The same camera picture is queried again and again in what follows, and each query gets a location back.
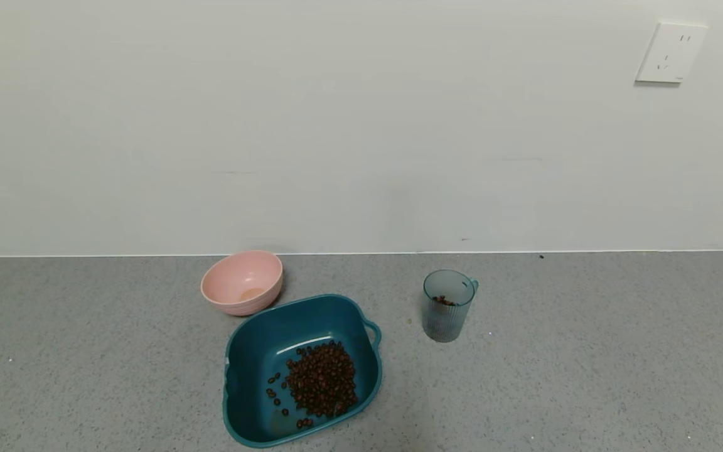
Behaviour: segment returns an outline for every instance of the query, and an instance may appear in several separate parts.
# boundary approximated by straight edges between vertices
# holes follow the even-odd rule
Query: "bowl rim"
[[[250,320],[253,320],[256,316],[267,314],[267,312],[275,311],[276,309],[285,308],[287,306],[295,306],[299,303],[305,303],[305,301],[314,300],[316,298],[325,298],[325,297],[332,297],[332,298],[339,298],[343,301],[347,301],[350,303],[351,306],[356,308],[356,311],[359,314],[359,318],[361,320],[361,325],[367,329],[367,327],[370,327],[373,331],[375,331],[376,338],[374,341],[370,342],[370,349],[373,351],[373,355],[375,357],[375,362],[378,364],[378,377],[376,377],[375,385],[373,386],[373,390],[370,391],[370,395],[367,396],[367,398],[364,401],[360,401],[358,406],[356,408],[350,410],[349,412],[346,412],[344,415],[336,416],[334,417],[330,422],[324,423],[321,426],[314,427],[312,429],[303,430],[301,432],[288,435],[283,438],[278,438],[276,440],[272,441],[251,441],[247,438],[239,435],[236,433],[235,430],[233,430],[233,426],[229,423],[227,420],[227,369],[230,366],[230,362],[228,360],[228,353],[230,353],[230,346],[233,343],[233,338],[236,337],[236,334],[245,326],[247,323],[249,323]],[[273,446],[279,446],[280,444],[288,443],[289,441],[294,441],[299,438],[303,438],[304,436],[315,434],[316,432],[319,432],[324,429],[329,429],[335,424],[338,424],[342,421],[347,421],[349,418],[356,416],[359,414],[359,412],[362,412],[369,404],[373,401],[373,399],[378,395],[378,390],[381,389],[381,381],[383,377],[383,365],[381,361],[381,354],[378,352],[378,348],[381,345],[381,339],[382,339],[382,332],[381,328],[378,327],[376,323],[373,321],[370,321],[367,316],[364,315],[364,312],[362,312],[361,307],[359,307],[358,303],[356,301],[351,300],[348,297],[345,297],[345,295],[339,295],[339,294],[320,294],[315,295],[313,297],[308,298],[302,298],[300,300],[290,301],[289,303],[284,303],[282,305],[275,306],[271,309],[264,309],[261,312],[257,312],[247,318],[241,325],[239,325],[235,330],[233,330],[233,333],[230,334],[230,339],[227,341],[227,346],[225,346],[225,367],[223,370],[223,386],[222,386],[222,416],[223,416],[223,422],[225,424],[225,428],[229,432],[229,434],[233,437],[234,440],[236,440],[239,444],[243,444],[244,446],[253,447],[255,449],[265,449],[267,447],[273,447]]]
[[[255,254],[255,252],[260,252],[261,254],[266,254],[266,255],[268,255],[268,256],[275,257],[275,260],[278,262],[278,276],[276,277],[275,282],[272,283],[271,286],[267,287],[267,289],[265,289],[264,292],[261,292],[261,294],[255,295],[255,297],[249,298],[249,299],[244,300],[244,301],[239,301],[238,303],[221,303],[221,301],[212,300],[212,298],[209,297],[209,295],[206,295],[206,290],[205,290],[205,288],[204,288],[203,286],[205,285],[206,278],[208,277],[208,274],[209,274],[216,266],[218,266],[219,264],[223,263],[224,261],[229,260],[229,259],[232,258],[232,257],[241,256],[241,255],[243,255],[243,254]],[[273,252],[265,251],[264,249],[247,249],[247,250],[245,250],[245,251],[236,252],[235,254],[230,254],[230,255],[228,255],[228,256],[226,256],[226,257],[223,257],[222,259],[219,259],[219,260],[216,261],[215,263],[213,263],[213,265],[210,266],[210,267],[206,270],[205,274],[203,275],[203,278],[200,279],[200,294],[203,295],[204,299],[209,300],[211,303],[213,303],[213,304],[215,304],[215,305],[219,305],[219,306],[243,306],[244,304],[247,304],[247,303],[253,303],[253,301],[258,300],[258,298],[264,297],[264,295],[269,294],[269,291],[272,290],[272,289],[275,289],[275,286],[278,285],[278,283],[279,283],[279,281],[281,281],[281,278],[282,278],[282,277],[284,277],[284,263],[281,261],[281,258],[278,257],[277,254],[274,254]]]

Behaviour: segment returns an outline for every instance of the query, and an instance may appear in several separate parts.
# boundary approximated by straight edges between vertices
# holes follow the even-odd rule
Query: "residue in bowl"
[[[241,295],[241,297],[238,298],[239,301],[247,301],[251,298],[258,297],[258,295],[261,295],[264,293],[264,289],[259,289],[256,287],[255,289],[247,289],[244,291],[244,293]]]

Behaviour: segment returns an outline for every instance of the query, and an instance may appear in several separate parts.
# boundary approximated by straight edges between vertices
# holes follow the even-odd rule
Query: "bowl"
[[[369,328],[374,336],[367,334]],[[296,421],[307,417],[296,409],[289,389],[281,382],[289,375],[287,360],[298,360],[296,349],[342,341],[353,360],[358,403],[345,414],[327,418],[309,416],[314,424],[298,429]],[[378,355],[381,330],[367,320],[353,300],[325,294],[293,301],[253,315],[240,325],[225,351],[223,418],[230,435],[244,446],[271,447],[328,429],[353,417],[369,406],[381,386],[382,364]],[[281,373],[272,385],[267,379]],[[275,406],[267,388],[277,392]],[[282,410],[288,409],[284,416]]]
[[[244,251],[218,261],[203,276],[203,297],[219,311],[251,315],[272,304],[281,292],[284,265],[275,254]]]

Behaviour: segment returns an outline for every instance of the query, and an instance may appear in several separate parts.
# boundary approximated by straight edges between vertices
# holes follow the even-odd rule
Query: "pile of coffee beans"
[[[437,303],[442,303],[445,306],[459,306],[456,303],[453,303],[451,300],[445,300],[445,295],[440,295],[439,297],[432,297],[431,298],[434,301],[437,301]]]
[[[333,417],[345,414],[358,402],[356,384],[353,376],[356,368],[342,347],[342,342],[324,343],[314,348],[298,348],[298,361],[288,360],[289,375],[286,383],[297,409],[305,409],[307,415]],[[305,418],[297,422],[298,428],[309,427],[313,419]]]

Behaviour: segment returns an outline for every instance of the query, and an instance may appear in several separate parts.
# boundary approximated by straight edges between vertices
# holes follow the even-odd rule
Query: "teal plastic basin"
[[[367,328],[374,332],[371,341]],[[299,360],[298,347],[315,346],[331,340],[342,341],[356,367],[358,403],[344,415],[327,418],[307,416],[297,410],[289,389],[282,389],[289,375],[286,360]],[[342,295],[318,295],[292,301],[259,312],[244,321],[227,343],[223,418],[225,427],[239,443],[250,447],[271,447],[327,429],[353,417],[371,403],[381,386],[381,357],[378,344],[381,330],[367,320],[353,300]],[[276,372],[273,384],[267,379]],[[267,388],[277,392],[281,404],[275,406]],[[284,416],[283,409],[289,410]],[[313,419],[311,427],[298,429],[296,421]]]

